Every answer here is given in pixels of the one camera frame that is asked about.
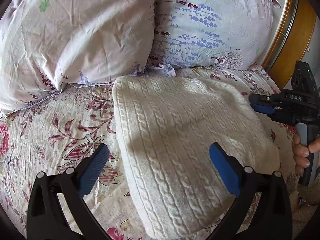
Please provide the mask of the person's right hand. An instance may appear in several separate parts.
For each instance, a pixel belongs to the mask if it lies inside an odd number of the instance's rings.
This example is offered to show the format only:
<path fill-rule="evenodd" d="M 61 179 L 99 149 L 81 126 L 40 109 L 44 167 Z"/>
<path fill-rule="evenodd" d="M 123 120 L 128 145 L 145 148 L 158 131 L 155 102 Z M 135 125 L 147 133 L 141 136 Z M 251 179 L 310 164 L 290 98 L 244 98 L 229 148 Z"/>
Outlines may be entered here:
<path fill-rule="evenodd" d="M 304 168 L 307 168 L 310 166 L 310 161 L 308 160 L 308 156 L 311 153 L 316 153 L 317 151 L 319 151 L 319 147 L 320 147 L 319 137 L 314 142 L 312 142 L 308 147 L 306 147 L 300 143 L 300 136 L 297 133 L 294 134 L 292 152 L 293 152 L 293 159 L 296 163 L 295 169 L 299 175 L 303 174 Z"/>

